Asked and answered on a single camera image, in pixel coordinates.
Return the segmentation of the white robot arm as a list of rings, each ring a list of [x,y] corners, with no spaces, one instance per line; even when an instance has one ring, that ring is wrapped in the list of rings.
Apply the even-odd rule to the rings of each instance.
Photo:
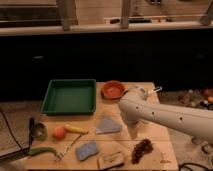
[[[120,99],[121,118],[128,127],[146,120],[213,143],[213,110],[149,102],[148,97],[154,92],[155,89],[132,86]]]

